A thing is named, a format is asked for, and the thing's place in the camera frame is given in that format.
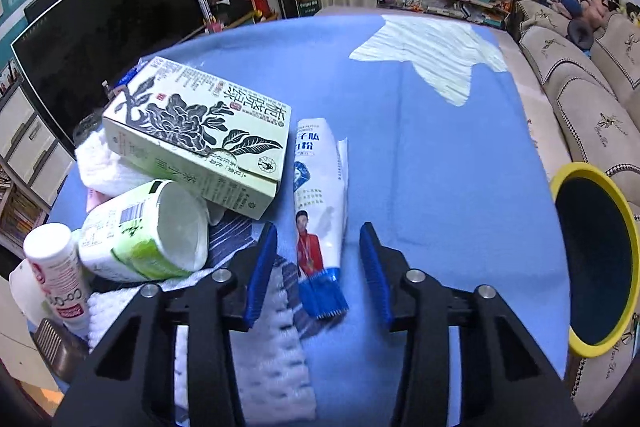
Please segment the white foam net sleeve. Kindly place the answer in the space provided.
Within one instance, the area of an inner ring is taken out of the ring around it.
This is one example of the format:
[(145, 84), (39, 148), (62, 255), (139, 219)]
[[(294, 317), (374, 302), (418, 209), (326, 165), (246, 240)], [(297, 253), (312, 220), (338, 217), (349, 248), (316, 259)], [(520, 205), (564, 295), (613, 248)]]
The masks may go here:
[[(288, 299), (292, 284), (285, 280), (289, 263), (277, 257), (271, 272), (262, 313), (247, 333), (230, 335), (236, 382), (247, 425), (280, 425), (288, 421), (312, 421), (317, 401), (310, 381), (302, 340), (294, 324)], [(194, 285), (213, 269), (196, 272), (185, 279), (160, 282), (163, 291)], [(100, 342), (116, 317), (128, 305), (140, 286), (116, 289), (89, 297), (90, 351)], [(175, 405), (177, 423), (189, 426), (186, 392), (186, 340), (188, 329), (179, 326), (175, 355)]]

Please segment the white blue toothpaste tube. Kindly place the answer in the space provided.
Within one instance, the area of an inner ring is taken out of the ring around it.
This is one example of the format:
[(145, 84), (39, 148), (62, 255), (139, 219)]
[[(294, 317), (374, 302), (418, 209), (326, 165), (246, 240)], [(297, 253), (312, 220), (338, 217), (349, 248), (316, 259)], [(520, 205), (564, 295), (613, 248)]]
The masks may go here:
[(344, 314), (340, 276), (347, 223), (348, 141), (323, 118), (297, 124), (293, 202), (298, 295), (315, 320)]

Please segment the yellow rimmed black trash bin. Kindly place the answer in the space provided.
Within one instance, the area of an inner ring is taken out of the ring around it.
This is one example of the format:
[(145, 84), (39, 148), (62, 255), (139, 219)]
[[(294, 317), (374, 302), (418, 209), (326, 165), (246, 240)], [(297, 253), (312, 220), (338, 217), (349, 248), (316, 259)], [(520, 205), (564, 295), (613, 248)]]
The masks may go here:
[(550, 182), (570, 276), (570, 351), (593, 359), (611, 350), (637, 306), (639, 232), (626, 197), (586, 162)]

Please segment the brown ribbed plastic tray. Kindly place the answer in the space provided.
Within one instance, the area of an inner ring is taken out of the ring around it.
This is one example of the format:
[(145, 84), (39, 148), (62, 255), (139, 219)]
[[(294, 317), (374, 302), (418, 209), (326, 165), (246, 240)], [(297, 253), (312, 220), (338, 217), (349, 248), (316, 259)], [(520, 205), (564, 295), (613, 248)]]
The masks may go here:
[(48, 369), (65, 384), (70, 384), (89, 355), (86, 340), (52, 319), (42, 319), (32, 334), (37, 351)]

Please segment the white paper cup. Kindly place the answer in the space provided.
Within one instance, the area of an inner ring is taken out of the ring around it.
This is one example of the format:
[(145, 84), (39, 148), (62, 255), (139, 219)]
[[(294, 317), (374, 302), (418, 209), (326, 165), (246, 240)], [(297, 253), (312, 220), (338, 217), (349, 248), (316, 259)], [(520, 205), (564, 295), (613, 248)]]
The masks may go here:
[(15, 303), (30, 323), (38, 326), (43, 319), (51, 316), (50, 308), (27, 259), (23, 259), (9, 274), (9, 285)]

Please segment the green white tissue pack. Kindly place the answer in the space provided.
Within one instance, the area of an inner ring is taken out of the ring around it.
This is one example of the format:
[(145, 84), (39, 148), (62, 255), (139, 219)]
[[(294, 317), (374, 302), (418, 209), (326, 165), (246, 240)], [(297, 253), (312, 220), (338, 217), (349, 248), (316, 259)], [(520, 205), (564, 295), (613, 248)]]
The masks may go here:
[(115, 282), (187, 277), (208, 257), (208, 210), (175, 181), (145, 183), (89, 212), (78, 254), (88, 270)]

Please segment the white Co-Q10 bottle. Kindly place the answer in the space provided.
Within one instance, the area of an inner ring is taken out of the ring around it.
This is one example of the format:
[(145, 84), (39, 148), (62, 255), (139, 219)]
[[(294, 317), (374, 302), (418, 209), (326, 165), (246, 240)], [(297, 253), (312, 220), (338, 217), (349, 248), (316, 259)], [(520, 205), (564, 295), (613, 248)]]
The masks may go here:
[(45, 223), (27, 234), (23, 249), (54, 316), (73, 334), (86, 337), (90, 289), (73, 232), (62, 223)]

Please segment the small pink white carton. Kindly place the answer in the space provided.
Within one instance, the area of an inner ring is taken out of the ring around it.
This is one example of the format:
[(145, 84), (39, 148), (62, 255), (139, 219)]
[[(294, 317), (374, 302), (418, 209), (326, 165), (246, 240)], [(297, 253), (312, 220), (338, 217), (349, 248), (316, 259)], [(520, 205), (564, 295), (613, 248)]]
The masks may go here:
[(94, 208), (102, 205), (104, 202), (108, 202), (111, 199), (112, 196), (108, 196), (99, 191), (93, 190), (93, 188), (88, 188), (86, 213), (89, 213)]

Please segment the crumpled white tissue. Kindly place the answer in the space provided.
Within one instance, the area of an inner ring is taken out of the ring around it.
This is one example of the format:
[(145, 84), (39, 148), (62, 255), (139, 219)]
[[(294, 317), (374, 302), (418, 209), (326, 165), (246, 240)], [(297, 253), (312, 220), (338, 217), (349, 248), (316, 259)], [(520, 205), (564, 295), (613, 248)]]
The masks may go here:
[(85, 187), (106, 196), (118, 196), (152, 180), (108, 147), (103, 129), (91, 132), (76, 148), (75, 156)]

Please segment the blue patterned tablecloth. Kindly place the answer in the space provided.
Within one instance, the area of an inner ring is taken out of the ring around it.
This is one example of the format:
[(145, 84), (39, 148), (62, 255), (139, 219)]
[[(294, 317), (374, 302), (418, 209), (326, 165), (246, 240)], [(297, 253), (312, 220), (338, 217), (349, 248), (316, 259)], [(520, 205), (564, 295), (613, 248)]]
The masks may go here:
[[(317, 401), (309, 426), (395, 426), (407, 335), (376, 312), (359, 252), (370, 222), (412, 269), (460, 291), (490, 285), (562, 379), (570, 281), (558, 215), (518, 90), (484, 29), (416, 16), (314, 16), (225, 31), (157, 56), (290, 106), (279, 191), (256, 222), (277, 257)], [(348, 141), (340, 283), (348, 310), (315, 320), (298, 295), (293, 202), (297, 124), (325, 119)], [(460, 423), (450, 329), (448, 425)]]

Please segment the glass ashtray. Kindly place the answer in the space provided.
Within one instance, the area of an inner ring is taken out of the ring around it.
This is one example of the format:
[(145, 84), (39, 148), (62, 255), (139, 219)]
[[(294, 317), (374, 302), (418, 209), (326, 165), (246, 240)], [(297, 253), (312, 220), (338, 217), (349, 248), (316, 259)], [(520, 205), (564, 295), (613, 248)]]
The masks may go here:
[(89, 116), (85, 117), (73, 130), (74, 147), (78, 147), (84, 143), (88, 136), (95, 131), (99, 131), (102, 127), (102, 109), (97, 109)]

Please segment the floral green tea box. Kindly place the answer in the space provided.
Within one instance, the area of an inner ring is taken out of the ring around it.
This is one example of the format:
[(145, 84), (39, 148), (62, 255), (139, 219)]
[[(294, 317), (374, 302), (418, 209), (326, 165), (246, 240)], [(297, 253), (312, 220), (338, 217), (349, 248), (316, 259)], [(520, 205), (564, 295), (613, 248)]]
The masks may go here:
[(292, 109), (153, 57), (102, 116), (108, 147), (154, 178), (258, 220), (279, 191)]

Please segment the beige embroidered sofa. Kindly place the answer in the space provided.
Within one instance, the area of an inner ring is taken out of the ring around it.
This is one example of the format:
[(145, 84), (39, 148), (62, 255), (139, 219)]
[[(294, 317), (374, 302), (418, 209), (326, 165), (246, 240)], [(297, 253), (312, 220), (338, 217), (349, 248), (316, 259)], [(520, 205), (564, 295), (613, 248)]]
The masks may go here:
[[(615, 15), (605, 32), (582, 52), (557, 32), (525, 31), (520, 46), (546, 96), (571, 162), (603, 171), (624, 194), (639, 232), (639, 55), (631, 60)], [(565, 382), (586, 425), (631, 418), (639, 402), (639, 297), (622, 338), (604, 355), (585, 359), (570, 351)]]

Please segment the pile of plush toys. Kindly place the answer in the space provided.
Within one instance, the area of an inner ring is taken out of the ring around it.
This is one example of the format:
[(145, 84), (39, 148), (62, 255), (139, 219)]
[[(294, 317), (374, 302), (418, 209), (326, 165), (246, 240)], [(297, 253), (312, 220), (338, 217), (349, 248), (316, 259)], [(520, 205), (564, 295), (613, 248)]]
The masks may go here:
[(520, 40), (528, 28), (540, 26), (589, 53), (615, 15), (627, 20), (616, 27), (629, 30), (624, 47), (633, 60), (639, 55), (639, 5), (632, 0), (511, 0), (506, 31)]

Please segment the low shelf of clutter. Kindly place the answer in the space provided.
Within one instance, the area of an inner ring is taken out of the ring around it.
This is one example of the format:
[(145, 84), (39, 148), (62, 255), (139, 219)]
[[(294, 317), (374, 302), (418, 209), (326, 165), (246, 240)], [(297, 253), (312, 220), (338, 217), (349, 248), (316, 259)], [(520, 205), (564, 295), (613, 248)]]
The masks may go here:
[(509, 10), (503, 2), (484, 0), (375, 0), (380, 9), (431, 14), (503, 29)]

